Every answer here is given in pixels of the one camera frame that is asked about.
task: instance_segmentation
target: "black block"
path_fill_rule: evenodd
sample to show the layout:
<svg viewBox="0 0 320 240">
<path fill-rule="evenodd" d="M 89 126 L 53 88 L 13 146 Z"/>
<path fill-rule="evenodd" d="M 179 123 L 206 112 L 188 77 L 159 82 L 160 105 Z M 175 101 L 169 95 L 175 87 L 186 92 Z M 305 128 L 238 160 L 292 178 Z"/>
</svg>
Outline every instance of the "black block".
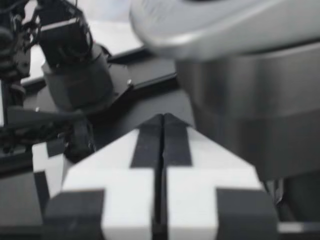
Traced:
<svg viewBox="0 0 320 240">
<path fill-rule="evenodd" d="M 48 141 L 46 143 L 46 150 L 48 152 L 49 158 L 59 154 L 63 154 L 65 151 L 64 139 L 58 138 L 52 141 Z"/>
<path fill-rule="evenodd" d="M 103 240 L 105 191 L 62 192 L 47 205 L 44 240 Z"/>
<path fill-rule="evenodd" d="M 216 240 L 276 240 L 277 213 L 267 193 L 217 189 L 219 229 Z"/>
</svg>

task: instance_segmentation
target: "screw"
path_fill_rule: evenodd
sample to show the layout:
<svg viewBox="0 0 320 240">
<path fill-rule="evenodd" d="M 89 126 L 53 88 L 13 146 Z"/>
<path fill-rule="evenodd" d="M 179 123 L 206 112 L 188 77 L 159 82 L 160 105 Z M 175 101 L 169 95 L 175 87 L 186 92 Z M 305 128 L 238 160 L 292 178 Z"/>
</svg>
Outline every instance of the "screw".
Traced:
<svg viewBox="0 0 320 240">
<path fill-rule="evenodd" d="M 129 79 L 129 80 L 126 82 L 126 84 L 127 84 L 129 87 L 131 87 L 131 86 L 133 85 L 132 79 Z"/>
</svg>

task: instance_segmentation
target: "wire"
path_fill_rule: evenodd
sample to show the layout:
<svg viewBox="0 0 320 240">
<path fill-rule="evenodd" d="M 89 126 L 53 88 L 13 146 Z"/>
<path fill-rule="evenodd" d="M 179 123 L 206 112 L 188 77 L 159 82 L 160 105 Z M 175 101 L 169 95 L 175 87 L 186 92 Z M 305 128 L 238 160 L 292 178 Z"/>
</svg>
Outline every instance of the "wire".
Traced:
<svg viewBox="0 0 320 240">
<path fill-rule="evenodd" d="M 0 14 L 6 14 L 6 13 L 12 11 L 13 9 L 15 9 L 20 4 L 24 4 L 24 3 L 27 3 L 27 2 L 29 2 L 29 0 L 20 0 L 20 1 L 17 1 L 16 3 L 12 4 L 11 6 L 9 6 L 7 8 L 0 8 Z"/>
</svg>

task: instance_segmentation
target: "gray plastic cover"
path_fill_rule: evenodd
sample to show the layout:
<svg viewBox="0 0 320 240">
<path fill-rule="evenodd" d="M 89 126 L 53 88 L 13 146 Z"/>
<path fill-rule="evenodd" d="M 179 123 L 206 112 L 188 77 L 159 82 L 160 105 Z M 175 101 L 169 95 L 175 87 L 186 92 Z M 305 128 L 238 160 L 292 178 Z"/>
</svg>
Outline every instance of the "gray plastic cover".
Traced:
<svg viewBox="0 0 320 240">
<path fill-rule="evenodd" d="M 317 40 L 320 0 L 132 0 L 137 36 L 154 53 L 206 61 Z"/>
</svg>

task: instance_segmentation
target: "black stripe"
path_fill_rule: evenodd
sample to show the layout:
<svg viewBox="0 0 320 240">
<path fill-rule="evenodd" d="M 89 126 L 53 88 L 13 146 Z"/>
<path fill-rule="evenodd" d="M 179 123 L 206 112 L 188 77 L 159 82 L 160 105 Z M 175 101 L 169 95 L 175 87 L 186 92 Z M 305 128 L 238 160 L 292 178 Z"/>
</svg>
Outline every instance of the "black stripe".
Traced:
<svg viewBox="0 0 320 240">
<path fill-rule="evenodd" d="M 106 193 L 62 192 L 47 205 L 44 240 L 103 240 L 101 219 Z"/>
<path fill-rule="evenodd" d="M 47 202 L 50 198 L 46 173 L 44 171 L 39 171 L 34 172 L 33 175 L 41 213 L 44 215 Z"/>
<path fill-rule="evenodd" d="M 188 124 L 172 114 L 164 116 L 164 165 L 192 166 L 188 133 Z"/>
<path fill-rule="evenodd" d="M 131 168 L 152 168 L 157 170 L 161 159 L 162 115 L 156 115 L 145 121 L 140 130 Z"/>
<path fill-rule="evenodd" d="M 216 190 L 219 229 L 216 240 L 272 240 L 278 238 L 277 213 L 263 191 Z"/>
<path fill-rule="evenodd" d="M 65 142 L 62 138 L 58 138 L 46 143 L 46 150 L 49 158 L 59 154 L 63 154 L 65 151 Z"/>
</svg>

